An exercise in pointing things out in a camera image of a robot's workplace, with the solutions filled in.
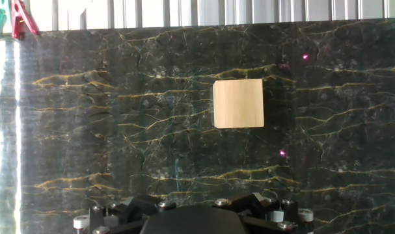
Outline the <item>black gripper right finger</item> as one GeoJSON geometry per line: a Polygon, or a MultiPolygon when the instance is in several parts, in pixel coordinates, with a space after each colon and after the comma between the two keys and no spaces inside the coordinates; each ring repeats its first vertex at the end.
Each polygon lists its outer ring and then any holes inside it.
{"type": "Polygon", "coordinates": [[[264,197],[258,192],[218,198],[213,206],[236,213],[249,233],[314,234],[314,213],[292,199],[264,197]]]}

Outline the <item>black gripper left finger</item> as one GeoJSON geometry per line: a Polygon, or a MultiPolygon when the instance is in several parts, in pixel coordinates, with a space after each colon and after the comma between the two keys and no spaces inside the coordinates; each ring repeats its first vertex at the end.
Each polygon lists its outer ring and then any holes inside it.
{"type": "Polygon", "coordinates": [[[92,206],[88,214],[73,219],[73,228],[77,234],[140,233],[152,215],[176,207],[172,200],[149,195],[132,196],[106,206],[92,206]]]}

